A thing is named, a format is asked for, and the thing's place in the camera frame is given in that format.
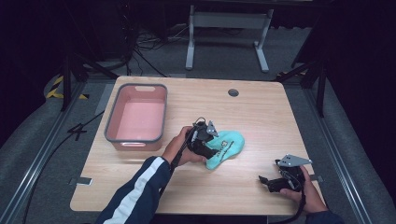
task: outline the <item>towel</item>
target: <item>towel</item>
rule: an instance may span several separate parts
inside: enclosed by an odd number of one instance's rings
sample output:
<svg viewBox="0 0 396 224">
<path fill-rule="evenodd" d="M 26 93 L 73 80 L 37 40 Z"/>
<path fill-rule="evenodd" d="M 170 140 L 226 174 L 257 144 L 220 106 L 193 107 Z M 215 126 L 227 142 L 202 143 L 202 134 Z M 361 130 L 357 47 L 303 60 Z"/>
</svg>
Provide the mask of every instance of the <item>towel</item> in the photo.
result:
<svg viewBox="0 0 396 224">
<path fill-rule="evenodd" d="M 245 138 L 237 131 L 220 131 L 219 137 L 215 137 L 206 143 L 211 149 L 217 149 L 212 158 L 206 161 L 206 168 L 213 170 L 222 162 L 228 160 L 231 156 L 237 155 L 242 151 L 245 144 Z"/>
</svg>

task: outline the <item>white metal stand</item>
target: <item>white metal stand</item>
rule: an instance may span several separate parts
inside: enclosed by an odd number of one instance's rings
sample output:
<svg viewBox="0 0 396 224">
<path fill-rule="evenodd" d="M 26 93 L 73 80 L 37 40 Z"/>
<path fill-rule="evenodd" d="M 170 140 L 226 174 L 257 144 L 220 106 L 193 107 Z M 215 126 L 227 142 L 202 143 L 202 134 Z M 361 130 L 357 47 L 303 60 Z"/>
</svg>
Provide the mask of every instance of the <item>white metal stand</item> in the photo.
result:
<svg viewBox="0 0 396 224">
<path fill-rule="evenodd" d="M 195 12 L 194 6 L 190 7 L 190 40 L 187 49 L 186 69 L 191 70 L 194 60 L 194 27 L 223 27 L 242 29 L 261 29 L 260 41 L 254 42 L 254 48 L 264 73 L 269 71 L 267 61 L 265 61 L 262 46 L 267 36 L 271 23 L 273 10 L 268 10 L 267 14 L 245 14 L 245 13 L 221 13 L 221 12 Z"/>
</svg>

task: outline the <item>pink plastic bin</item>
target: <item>pink plastic bin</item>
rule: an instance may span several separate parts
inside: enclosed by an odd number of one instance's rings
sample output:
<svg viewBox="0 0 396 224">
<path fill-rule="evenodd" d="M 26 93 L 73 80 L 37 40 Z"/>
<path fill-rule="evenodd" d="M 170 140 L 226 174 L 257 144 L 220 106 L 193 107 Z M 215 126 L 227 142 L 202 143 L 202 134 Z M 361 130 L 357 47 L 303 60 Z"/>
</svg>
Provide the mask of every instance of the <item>pink plastic bin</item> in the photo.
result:
<svg viewBox="0 0 396 224">
<path fill-rule="evenodd" d="M 162 146 L 167 89 L 162 84 L 120 86 L 105 129 L 118 150 L 155 151 Z"/>
</svg>

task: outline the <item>wooden table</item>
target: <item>wooden table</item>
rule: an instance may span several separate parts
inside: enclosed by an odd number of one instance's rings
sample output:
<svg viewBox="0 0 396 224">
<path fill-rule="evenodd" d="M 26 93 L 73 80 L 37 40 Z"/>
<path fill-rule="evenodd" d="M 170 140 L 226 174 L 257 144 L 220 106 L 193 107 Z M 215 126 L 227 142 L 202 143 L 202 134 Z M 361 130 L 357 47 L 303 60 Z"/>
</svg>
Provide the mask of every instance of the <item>wooden table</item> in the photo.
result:
<svg viewBox="0 0 396 224">
<path fill-rule="evenodd" d="M 163 147 L 154 152 L 117 151 L 104 136 L 120 85 L 162 83 L 168 89 Z M 229 89 L 239 95 L 232 97 Z M 270 193 L 258 178 L 280 178 L 275 159 L 287 153 L 308 158 L 284 88 L 276 82 L 169 77 L 119 77 L 108 101 L 81 176 L 90 186 L 77 186 L 70 206 L 75 211 L 101 211 L 114 192 L 132 178 L 143 161 L 160 156 L 183 126 L 199 117 L 213 120 L 218 132 L 237 130 L 246 143 L 234 159 L 210 171 L 202 163 L 178 167 L 157 213 L 213 215 L 293 215 L 297 205 Z M 312 167 L 306 166 L 312 174 Z"/>
</svg>

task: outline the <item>jacket sleeve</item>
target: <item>jacket sleeve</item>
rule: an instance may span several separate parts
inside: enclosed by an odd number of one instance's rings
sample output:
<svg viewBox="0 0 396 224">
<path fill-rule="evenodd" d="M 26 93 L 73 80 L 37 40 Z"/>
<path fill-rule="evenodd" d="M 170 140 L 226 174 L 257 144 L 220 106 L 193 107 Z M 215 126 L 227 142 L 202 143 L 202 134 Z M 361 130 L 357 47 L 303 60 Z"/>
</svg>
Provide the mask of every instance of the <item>jacket sleeve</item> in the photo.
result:
<svg viewBox="0 0 396 224">
<path fill-rule="evenodd" d="M 160 189 L 171 177 L 169 167 L 161 157 L 148 158 L 134 177 L 116 191 L 95 223 L 149 223 L 158 208 Z"/>
<path fill-rule="evenodd" d="M 305 224 L 344 224 L 344 220 L 328 210 L 307 215 Z"/>
</svg>

